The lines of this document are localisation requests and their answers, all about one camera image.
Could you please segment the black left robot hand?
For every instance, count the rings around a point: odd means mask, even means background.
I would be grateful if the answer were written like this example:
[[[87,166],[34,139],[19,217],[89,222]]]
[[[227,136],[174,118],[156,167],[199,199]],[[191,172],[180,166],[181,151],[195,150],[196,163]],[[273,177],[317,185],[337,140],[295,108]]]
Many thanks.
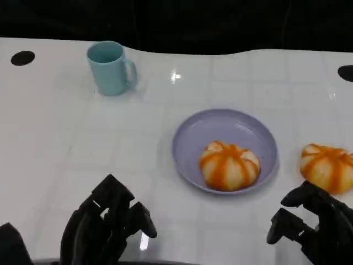
[[[127,239],[157,237],[149,210],[112,174],[71,215],[62,235],[60,264],[118,264]]]

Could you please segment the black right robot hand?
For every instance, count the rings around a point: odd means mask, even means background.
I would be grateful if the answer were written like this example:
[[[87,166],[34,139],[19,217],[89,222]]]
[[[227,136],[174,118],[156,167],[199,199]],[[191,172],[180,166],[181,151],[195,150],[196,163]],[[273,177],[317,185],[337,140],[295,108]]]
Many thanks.
[[[301,245],[302,253],[312,264],[352,264],[352,209],[309,181],[291,190],[281,201],[283,206],[299,207],[318,216],[313,229],[284,208],[271,219],[267,243],[276,244],[282,237]]]

